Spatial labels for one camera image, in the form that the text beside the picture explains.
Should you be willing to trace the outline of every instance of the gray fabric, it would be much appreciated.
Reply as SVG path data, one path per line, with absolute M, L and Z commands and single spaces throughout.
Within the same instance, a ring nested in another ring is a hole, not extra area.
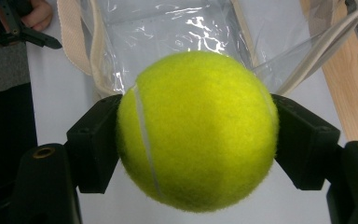
M 30 78 L 25 45 L 0 48 L 0 91 L 27 82 Z

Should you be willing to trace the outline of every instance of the white surface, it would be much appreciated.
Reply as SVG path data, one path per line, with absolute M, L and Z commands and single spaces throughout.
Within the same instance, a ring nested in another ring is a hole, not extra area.
M 60 39 L 57 14 L 46 30 Z M 39 145 L 66 141 L 65 133 L 92 106 L 92 79 L 76 70 L 62 49 L 28 45 Z M 291 95 L 318 116 L 341 129 L 321 71 Z M 80 194 L 83 221 L 90 223 L 329 223 L 322 191 L 300 191 L 279 165 L 247 199 L 228 209 L 203 215 L 184 213 L 148 199 L 129 180 L 121 163 L 104 195 Z

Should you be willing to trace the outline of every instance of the tennis ball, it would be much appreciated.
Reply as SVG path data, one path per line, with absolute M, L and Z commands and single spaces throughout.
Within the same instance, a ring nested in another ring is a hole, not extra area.
M 217 53 L 178 53 L 152 64 L 117 116 L 118 153 L 133 182 L 185 211 L 237 203 L 275 156 L 279 121 L 268 90 Z

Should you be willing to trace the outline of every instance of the tennis ball seam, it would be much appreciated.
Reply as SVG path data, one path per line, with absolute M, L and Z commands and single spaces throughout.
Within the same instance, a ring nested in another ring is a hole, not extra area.
M 149 135 L 147 133 L 147 129 L 146 129 L 146 125 L 145 125 L 144 105 L 142 103 L 141 95 L 139 93 L 139 88 L 138 88 L 138 85 L 136 83 L 133 86 L 133 93 L 134 93 L 134 96 L 135 96 L 135 106 L 136 106 L 136 112 L 137 112 L 136 114 L 138 116 L 139 127 L 140 127 L 140 130 L 141 130 L 141 136 L 142 136 L 142 141 L 143 141 L 144 146 L 145 146 L 146 158 L 147 158 L 147 161 L 149 163 L 150 172 L 152 174 L 153 184 L 155 186 L 155 189 L 156 189 L 158 195 L 160 197 L 162 197 L 162 192 L 161 192 L 161 189 L 160 189 L 159 184 L 158 184 L 156 169 L 155 169 L 155 166 L 154 166 L 154 163 L 153 163 L 153 157 L 152 157 L 152 153 L 151 153 Z

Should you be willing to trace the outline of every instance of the white strap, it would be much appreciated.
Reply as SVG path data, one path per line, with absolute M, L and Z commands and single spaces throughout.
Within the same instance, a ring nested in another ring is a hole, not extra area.
M 94 78 L 97 91 L 101 97 L 104 98 L 109 95 L 115 95 L 117 92 L 108 88 L 104 81 L 107 78 L 103 75 L 103 55 L 105 54 L 104 48 L 106 33 L 103 26 L 103 17 L 101 15 L 101 10 L 97 1 L 90 0 L 90 2 L 94 20 L 94 32 L 92 34 L 92 44 L 89 60 L 91 64 L 92 77 Z
M 80 4 L 76 0 L 58 0 L 58 15 L 62 32 L 62 47 L 66 57 L 83 73 L 91 75 L 81 22 Z

